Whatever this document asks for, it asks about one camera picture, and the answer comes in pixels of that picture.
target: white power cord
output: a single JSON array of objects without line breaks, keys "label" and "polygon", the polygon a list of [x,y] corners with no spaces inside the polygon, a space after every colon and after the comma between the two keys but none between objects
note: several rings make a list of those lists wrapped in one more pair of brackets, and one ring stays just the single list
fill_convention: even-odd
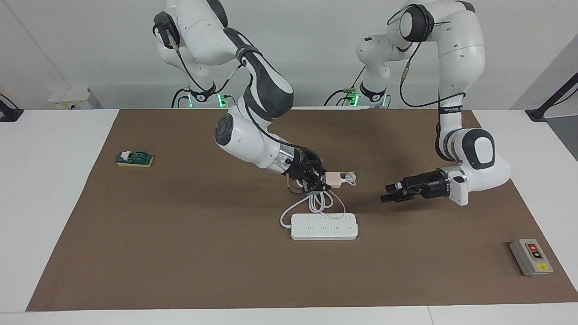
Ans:
[{"label": "white power cord", "polygon": [[[297,185],[299,187],[303,187],[303,185],[301,185],[301,183],[299,183],[299,181],[297,180]],[[327,196],[329,198],[329,204],[326,203],[325,201],[325,196]],[[337,200],[339,200],[339,202],[341,203],[341,206],[343,207],[343,214],[340,217],[334,217],[334,216],[330,216],[326,213],[324,213],[323,211],[327,208],[330,208],[333,206],[333,197],[337,198]],[[343,201],[341,201],[341,199],[335,194],[333,193],[332,190],[329,191],[323,191],[317,194],[310,194],[307,195],[306,197],[302,198],[301,200],[297,201],[297,203],[295,203],[294,205],[291,205],[287,210],[285,210],[282,214],[281,217],[279,218],[279,223],[281,224],[281,226],[283,226],[286,229],[291,229],[291,225],[290,224],[285,224],[283,222],[283,218],[285,217],[285,215],[291,211],[292,209],[294,209],[296,206],[300,205],[301,203],[305,202],[309,200],[309,211],[311,211],[311,213],[319,213],[329,219],[334,219],[334,220],[339,220],[342,219],[343,217],[345,217],[346,214],[346,210],[345,210],[345,204],[343,204]]]}]

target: brown paper sheet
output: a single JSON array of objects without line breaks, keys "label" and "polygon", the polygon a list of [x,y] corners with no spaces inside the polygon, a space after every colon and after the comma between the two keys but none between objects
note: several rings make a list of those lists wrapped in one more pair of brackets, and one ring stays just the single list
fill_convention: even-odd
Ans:
[{"label": "brown paper sheet", "polygon": [[[28,311],[578,301],[512,182],[472,193],[466,207],[380,203],[384,185],[447,164],[434,150],[436,111],[291,111],[271,126],[327,170],[358,176],[335,190],[358,238],[321,242],[279,226],[298,200],[284,177],[215,144],[223,113],[119,113]],[[478,126],[471,112],[464,126]],[[117,166],[125,150],[154,154],[153,166]],[[519,237],[540,242],[553,274],[522,276],[507,245]]]}]

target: cable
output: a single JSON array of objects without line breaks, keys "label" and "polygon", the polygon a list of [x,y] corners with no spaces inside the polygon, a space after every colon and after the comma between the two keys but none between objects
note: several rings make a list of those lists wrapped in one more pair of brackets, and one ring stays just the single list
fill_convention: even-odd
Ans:
[{"label": "cable", "polygon": [[14,102],[11,101],[10,98],[4,96],[4,94],[0,94],[0,96],[4,97],[7,101],[10,102],[10,104],[14,105],[14,107],[15,107],[16,109],[20,109],[20,108],[18,107],[18,105],[14,104]]},{"label": "cable", "polygon": [[327,98],[327,100],[325,101],[325,103],[323,104],[323,106],[327,106],[327,103],[331,100],[331,98],[333,98],[335,95],[339,94],[339,93],[345,93],[345,91],[343,89],[340,89],[336,92],[334,92],[333,94],[331,94],[329,96],[329,98]]},{"label": "cable", "polygon": [[[441,22],[441,23],[439,23],[439,24],[446,24],[446,23],[450,23],[450,22],[449,22],[449,21],[444,21],[444,22]],[[426,37],[427,37],[427,28],[425,29],[425,31],[424,31],[424,36],[423,36],[422,38],[425,39]],[[409,60],[407,61],[407,64],[405,65],[405,69],[403,70],[403,74],[402,74],[402,76],[401,76],[401,81],[399,82],[399,96],[401,97],[401,100],[403,101],[403,103],[404,103],[405,105],[409,106],[409,107],[419,108],[419,107],[429,106],[429,105],[432,105],[432,104],[438,104],[438,103],[441,103],[441,102],[443,102],[443,101],[445,101],[445,100],[448,100],[448,99],[450,99],[450,98],[454,98],[454,97],[461,96],[461,95],[463,95],[464,97],[466,97],[466,93],[457,93],[457,94],[453,94],[453,95],[451,95],[451,96],[448,96],[448,97],[445,97],[445,98],[442,98],[442,99],[438,99],[437,101],[429,102],[429,103],[427,103],[427,104],[412,105],[412,104],[406,102],[406,100],[405,100],[404,97],[403,97],[403,91],[402,91],[402,90],[403,90],[403,82],[405,81],[405,79],[407,78],[407,74],[409,73],[409,66],[410,66],[410,64],[412,63],[412,59],[413,59],[413,57],[416,55],[417,50],[420,49],[420,46],[421,46],[421,44],[422,44],[423,42],[424,42],[424,41],[422,40],[421,42],[419,42],[419,43],[417,44],[416,49],[413,51],[412,55],[409,57]]]},{"label": "cable", "polygon": [[287,210],[285,210],[285,212],[283,212],[281,214],[281,217],[279,218],[279,223],[281,223],[281,226],[283,226],[283,228],[287,228],[287,229],[291,229],[291,225],[290,224],[285,224],[283,222],[283,218],[285,217],[285,215],[287,214],[287,212],[291,211],[293,208],[295,208],[296,206],[298,206],[299,204],[305,202],[306,200],[308,200],[309,197],[304,197],[301,200],[297,201],[297,203],[295,203],[294,205],[291,205]]},{"label": "cable", "polygon": [[[259,129],[259,131],[261,131],[261,133],[263,133],[267,138],[269,138],[269,139],[271,139],[271,140],[273,140],[273,141],[275,141],[275,142],[277,142],[277,143],[280,143],[280,144],[282,144],[282,145],[286,145],[286,146],[289,146],[289,147],[293,147],[293,148],[295,148],[295,149],[301,149],[302,151],[305,151],[305,150],[306,150],[306,151],[309,151],[309,152],[315,154],[315,156],[317,157],[317,162],[316,162],[316,163],[318,163],[318,164],[321,165],[321,160],[319,159],[319,156],[318,156],[315,152],[311,151],[311,150],[308,149],[307,147],[302,147],[302,146],[294,145],[294,144],[292,144],[292,143],[288,143],[288,142],[285,142],[285,141],[281,141],[281,140],[275,139],[271,134],[269,134],[268,132],[266,132],[265,130],[263,130],[263,129],[261,128],[261,126],[259,125],[259,123],[257,123],[257,121],[255,121],[255,119],[253,118],[253,115],[251,114],[251,112],[249,112],[249,107],[248,107],[247,105],[245,105],[245,110],[247,110],[247,114],[249,115],[249,118],[251,119],[251,121],[253,122],[253,124],[255,124],[255,126],[257,127],[257,129]],[[320,184],[320,178],[318,177],[317,180],[316,180],[316,182],[315,182],[315,184],[311,187],[311,189],[308,189],[307,191],[305,191],[305,192],[303,192],[303,193],[297,193],[297,192],[293,191],[293,190],[291,189],[290,185],[289,185],[289,174],[286,174],[286,175],[287,175],[287,190],[288,190],[291,194],[293,194],[293,195],[297,195],[297,196],[308,195],[309,193],[315,191],[315,188],[317,188],[317,186],[319,186],[319,184]]]},{"label": "cable", "polygon": [[386,109],[389,109],[389,108],[390,108],[390,104],[391,104],[391,95],[386,95],[386,98],[384,99],[384,101],[387,100],[388,97],[390,98],[390,101],[387,102],[387,107],[386,107]]},{"label": "cable", "polygon": [[154,25],[153,25],[153,35],[154,35],[154,37],[157,37],[157,34],[154,32],[154,29],[155,29],[155,28],[158,28],[159,26],[162,26],[162,27],[167,28],[167,29],[169,28],[166,24],[163,24],[163,23],[156,23],[156,24],[154,24]]},{"label": "cable", "polygon": [[365,70],[365,66],[363,66],[363,68],[361,69],[360,74],[357,75],[357,78],[356,78],[355,81],[351,84],[351,88],[355,87],[355,83],[360,79],[361,74],[363,73],[364,70]]},{"label": "cable", "polygon": [[242,64],[239,64],[239,66],[233,70],[233,72],[229,75],[229,77],[225,80],[225,82],[223,83],[223,85],[221,86],[221,88],[219,88],[219,90],[216,90],[213,95],[218,94],[220,92],[223,91],[223,89],[225,89],[225,86],[229,83],[229,81],[231,80],[231,78],[233,78],[233,76],[237,73],[237,71],[239,71],[239,69],[242,67]]},{"label": "cable", "polygon": [[179,50],[177,50],[177,56],[179,57],[179,59],[180,59],[180,61],[181,61],[181,64],[183,64],[184,70],[187,72],[187,75],[188,75],[189,78],[191,78],[192,82],[194,82],[195,85],[197,85],[197,87],[198,87],[200,90],[202,90],[202,91],[204,91],[204,92],[206,92],[206,93],[210,93],[210,91],[208,91],[208,90],[204,89],[203,87],[201,87],[201,85],[195,80],[195,78],[192,77],[191,72],[189,72],[189,70],[188,70],[188,68],[187,68],[187,65],[184,63],[183,57],[181,56]]},{"label": "cable", "polygon": [[178,107],[178,108],[180,108],[180,101],[181,101],[181,99],[188,99],[188,97],[187,97],[187,96],[182,96],[182,97],[179,98],[179,100],[177,101],[177,107]]},{"label": "cable", "polygon": [[234,105],[237,105],[237,101],[235,100],[235,97],[233,97],[233,96],[231,96],[231,95],[225,95],[225,96],[223,96],[223,98],[230,98],[230,99],[233,100],[233,104],[234,104]]},{"label": "cable", "polygon": [[288,143],[288,142],[285,142],[285,141],[281,141],[281,140],[275,139],[271,134],[269,134],[268,132],[266,132],[265,130],[263,130],[263,129],[261,128],[261,126],[259,125],[259,123],[257,123],[257,121],[255,121],[255,119],[253,118],[253,115],[251,115],[251,112],[249,112],[249,107],[248,107],[247,105],[245,105],[245,110],[247,111],[247,114],[249,115],[249,118],[251,119],[251,121],[253,122],[253,124],[255,124],[255,126],[257,127],[257,129],[259,129],[259,131],[261,131],[261,133],[263,133],[264,135],[266,135],[267,138],[269,138],[269,139],[271,139],[271,140],[273,140],[273,141],[275,141],[275,142],[277,142],[277,143],[281,143],[282,145],[286,145],[286,146],[293,147],[293,148],[296,148],[296,149],[307,149],[306,147],[294,145],[294,144],[292,144],[292,143]]},{"label": "cable", "polygon": [[570,99],[570,97],[572,97],[574,94],[576,94],[576,91],[578,90],[578,88],[574,89],[574,91],[570,94],[570,96],[566,97],[565,99],[562,99],[561,101],[557,102],[556,104],[552,105],[552,106],[556,106],[556,105],[560,105],[563,102],[567,101]]},{"label": "cable", "polygon": [[[325,195],[327,195],[327,197],[329,197],[329,199],[331,200],[331,203],[329,205],[325,204]],[[341,206],[343,207],[343,214],[339,217],[334,217],[331,215],[328,215],[327,213],[324,213],[323,211],[327,208],[331,208],[333,206],[333,198],[331,196],[334,196],[339,203],[341,203]],[[329,219],[333,219],[333,220],[340,220],[342,218],[345,217],[345,214],[347,213],[346,209],[345,209],[345,204],[343,203],[343,201],[341,201],[341,199],[337,196],[337,194],[335,194],[332,190],[329,191],[323,191],[320,194],[316,194],[316,195],[308,195],[307,197],[302,198],[301,200],[297,201],[295,204],[291,205],[289,208],[287,208],[287,210],[285,210],[281,216],[279,217],[279,223],[281,224],[281,226],[283,228],[286,229],[291,229],[291,225],[290,224],[286,224],[285,222],[283,222],[283,219],[285,218],[285,215],[293,210],[295,207],[297,207],[298,205],[300,205],[301,203],[305,202],[309,200],[309,211],[311,211],[311,213],[318,213],[320,215],[323,215],[326,218]],[[315,206],[315,203],[318,203],[320,205],[319,208],[317,208]]]},{"label": "cable", "polygon": [[394,13],[394,15],[391,16],[391,17],[387,20],[387,23],[386,23],[386,24],[387,24],[387,25],[390,25],[390,24],[391,24],[391,20],[392,20],[395,16],[397,16],[398,13],[400,13],[400,12],[404,11],[405,9],[407,9],[407,7],[408,7],[408,6],[405,6],[405,7],[403,7],[402,9],[399,9],[396,13]]},{"label": "cable", "polygon": [[340,101],[343,101],[343,103],[341,103],[341,106],[343,106],[343,104],[345,104],[345,101],[346,101],[347,99],[348,99],[347,96],[341,98],[340,100],[337,101],[337,104],[335,104],[335,106],[339,106],[339,102],[340,102]]},{"label": "cable", "polygon": [[173,96],[173,101],[171,102],[171,108],[175,108],[175,102],[177,100],[177,97],[179,96],[180,93],[187,91],[186,88],[181,88],[179,90],[177,90],[177,92],[175,93],[175,95]]}]

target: power strip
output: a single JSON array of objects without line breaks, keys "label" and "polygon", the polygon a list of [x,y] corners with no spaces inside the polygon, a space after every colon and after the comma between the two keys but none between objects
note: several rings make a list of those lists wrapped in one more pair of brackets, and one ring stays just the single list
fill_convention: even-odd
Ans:
[{"label": "power strip", "polygon": [[353,213],[296,213],[291,216],[291,238],[296,241],[347,241],[357,238],[359,227]]}]

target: white wall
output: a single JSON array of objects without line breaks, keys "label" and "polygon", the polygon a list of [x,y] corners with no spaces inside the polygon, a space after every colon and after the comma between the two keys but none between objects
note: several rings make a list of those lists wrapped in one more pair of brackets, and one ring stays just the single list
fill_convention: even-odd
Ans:
[{"label": "white wall", "polygon": [[[520,97],[511,109],[534,109],[540,107],[574,74],[578,73],[578,35],[563,49],[530,88]],[[578,87],[574,86],[559,101],[567,98]],[[552,106],[546,117],[578,115],[578,95]]]},{"label": "white wall", "polygon": [[[294,86],[296,105],[320,105],[334,90],[350,86],[362,67],[355,56],[358,40],[384,33],[386,20],[404,2],[222,0],[230,26]],[[472,2],[487,65],[466,107],[509,109],[576,35],[578,1]],[[0,91],[29,109],[48,108],[47,89],[62,84],[89,87],[106,108],[167,107],[185,78],[155,51],[152,20],[163,8],[163,0],[0,0]],[[31,37],[21,41],[16,34],[26,31]],[[34,42],[39,50],[30,50]],[[404,87],[408,101],[437,97],[436,53],[427,43],[416,55]],[[397,93],[403,65],[391,65],[394,107],[403,106]],[[214,78],[224,80],[234,67],[216,67]],[[227,93],[238,97],[247,82],[247,73],[238,74]]]}]

